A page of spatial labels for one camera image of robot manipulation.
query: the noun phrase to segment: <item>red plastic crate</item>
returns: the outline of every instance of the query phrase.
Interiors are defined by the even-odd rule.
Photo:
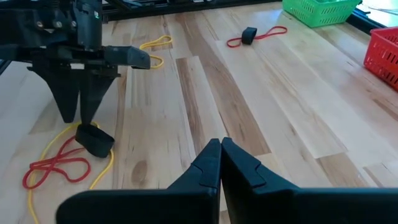
[[[398,27],[373,29],[364,65],[398,90]]]

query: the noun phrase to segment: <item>wooden floor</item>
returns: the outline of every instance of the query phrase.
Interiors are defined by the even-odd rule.
[[[275,25],[288,34],[226,46],[247,26],[261,34]],[[114,167],[97,189],[166,188],[224,136],[301,187],[398,187],[398,94],[363,68],[369,36],[348,24],[311,30],[275,3],[110,22],[103,42],[139,46],[164,34],[173,43],[151,49],[164,66],[121,67],[95,116],[116,138]],[[0,223],[33,223],[22,176],[67,126],[24,67],[14,62],[0,76]],[[41,223],[108,162],[80,155],[93,166],[86,180],[51,174],[34,191]],[[85,167],[64,168],[77,177]]]

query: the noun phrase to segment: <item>green plastic basket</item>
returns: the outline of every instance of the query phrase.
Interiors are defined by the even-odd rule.
[[[314,28],[342,23],[361,0],[283,0],[285,11]]]

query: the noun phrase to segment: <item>yellow cord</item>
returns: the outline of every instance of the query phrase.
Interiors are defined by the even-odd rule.
[[[94,125],[99,128],[99,124],[96,122],[93,122]],[[40,161],[42,161],[45,158],[45,155],[47,155],[51,145],[58,140],[58,138],[61,137],[61,135],[65,134],[67,131],[71,130],[72,128],[75,128],[79,125],[80,123],[75,123],[75,124],[71,124],[69,125],[67,128],[65,128],[63,131],[61,131],[61,133],[57,134],[57,136],[55,138],[53,138],[50,143],[47,144],[47,146],[44,148],[42,154],[40,155]],[[95,187],[95,185],[98,183],[98,181],[101,180],[101,178],[105,175],[105,173],[109,170],[109,168],[111,168],[112,164],[113,164],[113,150],[111,150],[111,158],[108,162],[108,165],[105,167],[105,169],[97,176],[97,178],[93,181],[93,183],[90,185],[90,190],[93,189]],[[36,173],[33,171],[32,175],[29,178],[29,185],[33,185],[36,179]],[[37,218],[37,215],[35,213],[35,210],[33,208],[33,202],[32,202],[32,198],[33,198],[33,191],[31,189],[29,189],[27,191],[27,207],[29,209],[29,213],[32,215],[33,220],[35,222],[35,224],[39,224],[39,219]]]
[[[168,38],[169,40],[166,41],[166,42],[159,42],[159,41],[161,41],[164,38]],[[145,48],[148,48],[148,47],[155,47],[155,46],[161,46],[161,45],[165,45],[165,44],[171,44],[172,42],[173,42],[173,38],[171,36],[163,35],[162,37],[159,37],[156,40],[141,44],[141,46],[139,46],[139,49],[142,50],[142,49],[145,49]],[[151,69],[160,68],[164,64],[164,60],[161,57],[158,57],[158,56],[155,56],[155,55],[149,55],[149,56],[151,58],[154,58],[154,59],[160,61],[159,64],[150,66]]]

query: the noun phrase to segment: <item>red rubber band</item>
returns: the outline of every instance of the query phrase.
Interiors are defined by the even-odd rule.
[[[40,186],[40,185],[42,185],[44,183],[46,178],[53,171],[57,172],[59,174],[62,174],[71,183],[76,183],[76,182],[82,181],[84,178],[86,178],[88,176],[88,174],[90,173],[90,171],[91,171],[91,166],[90,166],[90,163],[87,161],[87,159],[82,158],[82,157],[63,159],[64,157],[67,157],[70,154],[73,154],[74,152],[79,152],[79,151],[84,150],[84,148],[78,148],[78,149],[73,149],[71,151],[62,153],[62,151],[66,148],[66,146],[68,144],[70,144],[73,140],[75,140],[74,136],[72,136],[71,138],[66,140],[65,143],[63,143],[63,145],[61,146],[60,150],[58,151],[58,153],[57,153],[57,155],[55,157],[31,163],[29,165],[29,170],[26,172],[26,174],[24,175],[24,178],[22,179],[22,185],[24,186],[24,188],[28,189],[28,190],[32,190],[32,189],[37,188],[38,186]],[[69,163],[69,162],[83,162],[83,163],[85,163],[87,165],[86,172],[81,177],[79,177],[77,179],[71,179],[69,177],[68,173],[66,173],[62,169],[59,169],[59,168],[55,167],[56,164],[65,164],[65,163]],[[30,174],[33,171],[35,171],[35,170],[42,170],[42,171],[45,171],[45,173],[44,173],[43,177],[35,185],[28,186],[27,180],[28,180]]]
[[[276,29],[282,29],[282,31],[272,32],[272,31],[274,31],[274,30],[276,30]],[[286,27],[284,27],[284,26],[274,26],[274,27],[271,28],[269,31],[267,31],[265,34],[262,34],[262,35],[259,35],[259,36],[255,36],[254,40],[261,40],[261,39],[264,39],[264,38],[266,38],[266,37],[270,37],[270,36],[272,36],[272,35],[279,35],[279,34],[286,34],[286,33],[287,33],[287,28],[286,28]],[[237,44],[235,44],[235,45],[230,44],[230,42],[236,41],[236,40],[239,41]],[[231,48],[239,47],[239,46],[242,44],[242,41],[241,41],[241,40],[242,40],[242,38],[240,38],[240,37],[232,38],[232,39],[229,39],[229,40],[226,42],[226,45],[227,45],[228,47],[231,47]]]

